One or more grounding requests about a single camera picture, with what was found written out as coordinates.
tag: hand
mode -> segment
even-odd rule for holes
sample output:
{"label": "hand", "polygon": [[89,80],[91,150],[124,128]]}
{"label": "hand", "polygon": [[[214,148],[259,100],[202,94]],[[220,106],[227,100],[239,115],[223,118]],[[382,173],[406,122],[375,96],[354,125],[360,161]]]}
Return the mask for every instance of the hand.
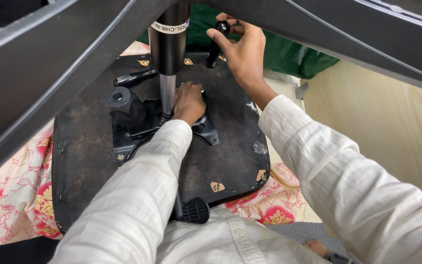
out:
{"label": "hand", "polygon": [[193,126],[204,115],[206,104],[201,97],[201,85],[193,82],[182,83],[175,91],[173,119],[180,119]]}
{"label": "hand", "polygon": [[239,85],[263,111],[276,96],[263,79],[263,53],[266,38],[261,28],[221,13],[216,20],[226,20],[231,25],[231,33],[242,35],[239,42],[228,40],[215,30],[208,29],[206,34],[216,42],[226,56],[227,66]]}

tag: adjustment lever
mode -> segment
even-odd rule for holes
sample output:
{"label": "adjustment lever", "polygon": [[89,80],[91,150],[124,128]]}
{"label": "adjustment lever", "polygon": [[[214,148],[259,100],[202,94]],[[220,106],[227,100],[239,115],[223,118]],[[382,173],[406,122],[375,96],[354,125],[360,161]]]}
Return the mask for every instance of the adjustment lever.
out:
{"label": "adjustment lever", "polygon": [[143,81],[145,78],[150,77],[154,74],[156,74],[157,71],[153,68],[147,69],[145,71],[140,72],[133,72],[130,74],[125,74],[123,76],[120,76],[116,79],[114,79],[114,86],[118,87],[132,87],[133,85],[136,85]]}
{"label": "adjustment lever", "polygon": [[[214,28],[221,32],[226,37],[226,39],[229,38],[229,32],[231,31],[231,27],[229,26],[229,23],[227,23],[227,21],[217,22]],[[213,40],[211,40],[210,48],[210,55],[206,59],[205,65],[206,67],[212,69],[214,68],[214,66],[216,66],[216,60],[219,56],[219,53],[221,52],[221,48]]]}

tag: beige wooden panel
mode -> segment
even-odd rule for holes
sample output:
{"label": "beige wooden panel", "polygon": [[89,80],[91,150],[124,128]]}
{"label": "beige wooden panel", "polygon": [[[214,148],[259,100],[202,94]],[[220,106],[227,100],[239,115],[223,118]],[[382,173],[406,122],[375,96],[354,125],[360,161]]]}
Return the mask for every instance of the beige wooden panel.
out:
{"label": "beige wooden panel", "polygon": [[314,120],[347,135],[364,156],[422,189],[422,89],[340,61],[304,95]]}

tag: person's left hand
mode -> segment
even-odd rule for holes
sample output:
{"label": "person's left hand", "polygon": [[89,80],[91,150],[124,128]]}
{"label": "person's left hand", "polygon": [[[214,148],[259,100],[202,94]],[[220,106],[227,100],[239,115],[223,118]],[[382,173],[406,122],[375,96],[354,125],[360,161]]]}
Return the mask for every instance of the person's left hand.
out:
{"label": "person's left hand", "polygon": [[193,126],[204,115],[206,104],[201,97],[201,85],[193,82],[182,83],[175,93],[173,119],[180,119]]}

